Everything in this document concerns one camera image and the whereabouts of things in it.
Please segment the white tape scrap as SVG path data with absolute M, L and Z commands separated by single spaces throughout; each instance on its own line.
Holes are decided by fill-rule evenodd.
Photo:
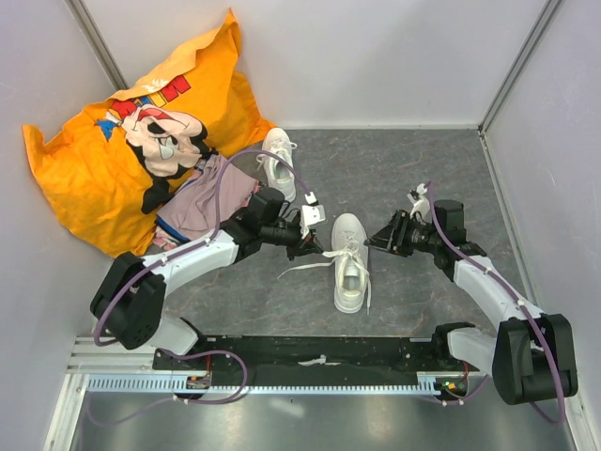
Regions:
M 316 366 L 316 365 L 337 366 L 337 365 L 340 365 L 340 362 L 333 362 L 333 361 L 329 360 L 325 354 L 321 354 L 319 357 L 314 358 L 314 359 L 298 361 L 298 365 L 304 366 L 304 367 L 310 367 L 310 366 Z

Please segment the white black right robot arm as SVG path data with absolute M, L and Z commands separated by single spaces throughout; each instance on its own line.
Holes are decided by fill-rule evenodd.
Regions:
M 563 400 L 578 392 L 572 327 L 561 314 L 547 314 L 524 298 L 494 268 L 486 252 L 469 241 L 462 203 L 418 202 L 398 210 L 366 245 L 399 257 L 429 254 L 435 266 L 464 290 L 496 329 L 482 333 L 470 323 L 439 326 L 430 346 L 432 363 L 444 370 L 461 361 L 486 373 L 508 405 Z M 431 222 L 421 210 L 431 209 Z

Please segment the white sneaker with laces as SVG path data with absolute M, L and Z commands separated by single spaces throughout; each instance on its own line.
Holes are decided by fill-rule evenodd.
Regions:
M 281 273 L 280 277 L 292 271 L 333 265 L 333 303 L 336 309 L 345 314 L 355 314 L 366 304 L 366 311 L 370 312 L 372 287 L 366 241 L 367 234 L 359 218 L 352 213 L 343 213 L 333 224 L 331 250 L 322 254 L 330 261 L 293 267 Z

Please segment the orange cartoon print bag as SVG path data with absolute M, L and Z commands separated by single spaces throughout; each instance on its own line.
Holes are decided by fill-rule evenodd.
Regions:
M 271 128 L 237 71 L 241 46 L 228 14 L 133 87 L 87 105 L 53 139 L 24 126 L 30 169 L 57 221 L 108 256 L 142 255 L 159 207 L 202 158 L 232 156 Z

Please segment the white tied sneaker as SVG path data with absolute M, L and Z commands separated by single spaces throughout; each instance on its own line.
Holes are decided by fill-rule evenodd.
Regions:
M 287 202 L 296 198 L 295 177 L 288 168 L 293 166 L 292 151 L 296 147 L 297 144 L 290 140 L 283 129 L 272 128 L 262 144 L 266 153 L 256 157 L 266 174 L 268 186 L 280 191 Z

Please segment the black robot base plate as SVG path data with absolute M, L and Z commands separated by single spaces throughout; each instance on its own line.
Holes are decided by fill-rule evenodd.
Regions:
M 386 336 L 207 335 L 193 353 L 227 350 L 247 367 L 250 387 L 409 386 L 420 375 L 480 376 L 430 338 Z

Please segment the pink patterned cloth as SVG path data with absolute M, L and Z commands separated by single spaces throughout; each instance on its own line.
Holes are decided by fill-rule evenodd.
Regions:
M 197 163 L 192 175 L 157 213 L 152 243 L 166 251 L 209 233 L 218 220 L 246 206 L 260 182 L 212 155 Z

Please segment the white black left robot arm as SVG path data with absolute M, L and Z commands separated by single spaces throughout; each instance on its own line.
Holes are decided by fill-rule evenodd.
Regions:
M 144 345 L 168 350 L 186 369 L 206 359 L 200 333 L 184 318 L 163 311 L 165 299 L 193 279 L 234 265 L 257 253 L 264 244 L 283 246 L 288 259 L 320 254 L 316 225 L 325 210 L 314 194 L 286 219 L 284 195 L 261 188 L 249 203 L 214 230 L 168 252 L 117 257 L 90 304 L 97 319 L 95 335 L 108 332 L 126 350 Z

